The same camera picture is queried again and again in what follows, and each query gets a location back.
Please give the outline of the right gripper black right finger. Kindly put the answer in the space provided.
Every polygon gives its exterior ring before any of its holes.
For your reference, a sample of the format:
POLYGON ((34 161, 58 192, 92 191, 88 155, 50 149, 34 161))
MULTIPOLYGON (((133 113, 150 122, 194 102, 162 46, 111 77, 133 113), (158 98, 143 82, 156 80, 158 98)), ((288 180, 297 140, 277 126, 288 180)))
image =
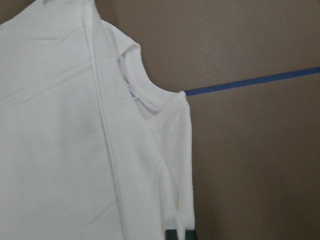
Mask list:
POLYGON ((197 232, 195 230, 195 225, 188 225, 185 228, 185 240, 198 240, 197 232))

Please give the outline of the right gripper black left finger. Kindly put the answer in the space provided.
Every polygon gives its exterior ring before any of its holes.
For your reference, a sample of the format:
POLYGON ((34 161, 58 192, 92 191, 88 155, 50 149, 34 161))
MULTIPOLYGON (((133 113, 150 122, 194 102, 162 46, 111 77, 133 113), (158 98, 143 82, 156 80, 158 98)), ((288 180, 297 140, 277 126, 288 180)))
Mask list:
POLYGON ((165 240, 179 240, 180 239, 180 224, 172 223, 165 227, 165 240))

